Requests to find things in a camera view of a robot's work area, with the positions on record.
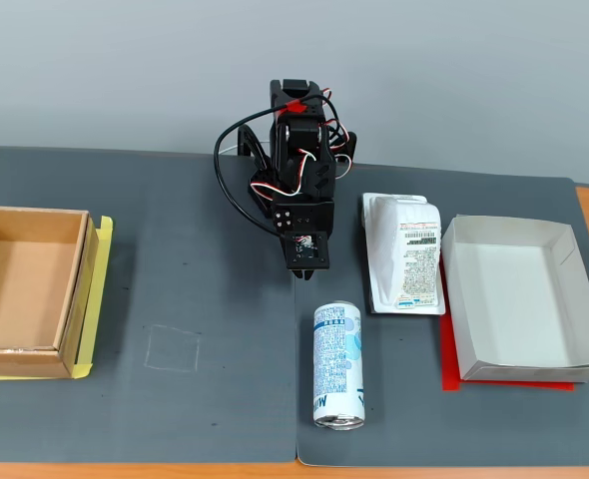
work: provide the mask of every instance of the open cardboard box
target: open cardboard box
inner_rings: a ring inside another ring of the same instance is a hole
[[[458,217],[442,253],[462,379],[589,380],[589,281],[570,226]]]
[[[88,212],[0,208],[0,375],[71,377],[98,245]]]

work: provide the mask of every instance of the black cable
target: black cable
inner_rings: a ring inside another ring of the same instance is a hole
[[[336,121],[338,123],[338,116],[336,115],[336,109],[334,108],[334,105],[332,104],[332,102],[325,95],[321,95],[321,94],[307,95],[307,96],[301,98],[298,101],[300,103],[303,103],[303,102],[306,102],[307,100],[312,100],[312,99],[315,99],[315,98],[322,99],[322,100],[324,100],[327,103],[327,105],[332,110],[332,113],[334,114],[334,117],[337,118]],[[248,213],[246,210],[244,210],[244,208],[239,203],[237,203],[237,200],[235,200],[235,198],[233,198],[233,195],[231,194],[230,190],[226,186],[226,182],[224,181],[224,178],[222,177],[222,169],[221,169],[221,166],[219,164],[219,150],[220,150],[220,148],[222,146],[222,142],[224,141],[224,139],[230,133],[232,133],[234,130],[236,130],[238,127],[240,127],[241,125],[244,125],[247,122],[251,122],[252,120],[256,120],[257,118],[264,117],[265,115],[269,115],[270,113],[274,113],[274,112],[277,112],[279,110],[283,110],[283,109],[285,109],[287,107],[288,107],[288,105],[278,105],[276,107],[268,108],[268,109],[262,110],[262,111],[260,111],[258,113],[254,113],[252,115],[249,115],[249,116],[243,118],[242,120],[239,120],[235,124],[227,127],[219,135],[219,137],[217,138],[217,141],[215,142],[215,151],[213,153],[213,162],[215,164],[215,175],[217,176],[217,181],[219,182],[219,186],[222,187],[222,191],[224,192],[224,195],[226,195],[226,198],[228,199],[228,201],[231,202],[231,205],[233,205],[233,207],[235,207],[237,209],[237,211],[239,213],[241,213],[242,216],[246,220],[248,220],[249,222],[251,222],[255,226],[261,228],[266,233],[270,233],[271,235],[273,235],[275,237],[278,237],[278,238],[281,238],[282,240],[287,240],[287,238],[284,235],[282,235],[279,232],[277,232],[277,231],[275,231],[275,230],[267,227],[262,222],[260,222],[259,220],[257,220],[250,213]]]

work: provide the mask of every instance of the dark gray mat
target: dark gray mat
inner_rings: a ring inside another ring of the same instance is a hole
[[[589,465],[589,384],[575,392],[465,385],[442,392],[438,318],[366,313],[367,268],[358,199],[365,192],[424,195],[443,230],[457,214],[572,225],[589,276],[589,234],[574,184],[400,168],[357,168],[337,183],[330,271],[295,284],[299,318],[297,449],[332,466]],[[335,299],[362,314],[365,425],[312,423],[312,314]]]
[[[295,459],[292,275],[211,157],[2,149],[0,206],[115,221],[93,370],[0,382],[0,461]]]

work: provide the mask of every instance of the red mat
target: red mat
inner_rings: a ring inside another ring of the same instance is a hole
[[[573,382],[528,382],[528,381],[463,381],[458,370],[458,358],[456,357],[456,341],[454,340],[454,328],[450,315],[449,302],[447,300],[447,288],[445,287],[445,271],[441,261],[441,278],[443,282],[443,294],[445,296],[445,314],[439,319],[441,336],[441,386],[444,391],[458,391],[461,384],[500,384],[504,386],[539,387],[543,389],[559,389],[573,391]]]

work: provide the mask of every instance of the yellow paper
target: yellow paper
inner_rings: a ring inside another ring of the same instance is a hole
[[[79,343],[77,362],[73,366],[73,379],[81,379],[88,376],[93,367],[93,350],[95,349],[95,337],[97,325],[99,324],[99,311],[104,295],[104,282],[106,270],[108,269],[108,255],[113,239],[113,220],[102,217],[101,227],[96,230],[99,239],[95,268],[91,280],[91,290],[88,295],[86,314],[84,315],[84,327],[82,338]],[[24,377],[24,376],[0,376],[0,381],[30,380],[30,379],[53,379],[52,377]]]

